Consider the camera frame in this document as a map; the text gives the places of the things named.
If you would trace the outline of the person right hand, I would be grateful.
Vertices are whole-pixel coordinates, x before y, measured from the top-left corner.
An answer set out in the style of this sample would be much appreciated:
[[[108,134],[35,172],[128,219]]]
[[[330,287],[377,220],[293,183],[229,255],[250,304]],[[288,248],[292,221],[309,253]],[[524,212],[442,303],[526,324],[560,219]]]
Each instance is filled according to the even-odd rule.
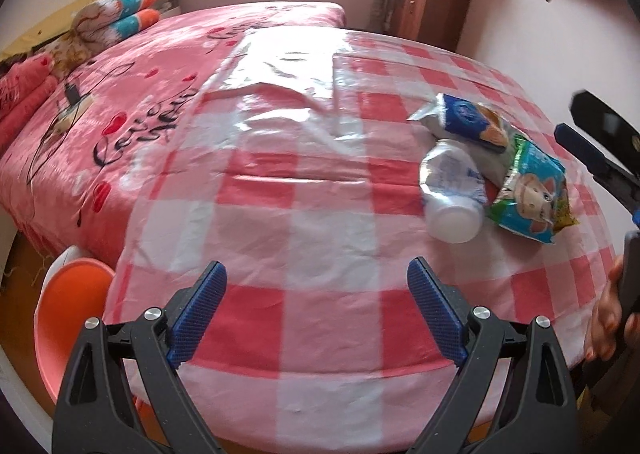
[[[618,256],[608,272],[608,281],[594,304],[585,338],[585,360],[608,361],[616,349],[616,333],[622,319],[622,306],[618,298],[618,283],[623,273],[624,259]]]

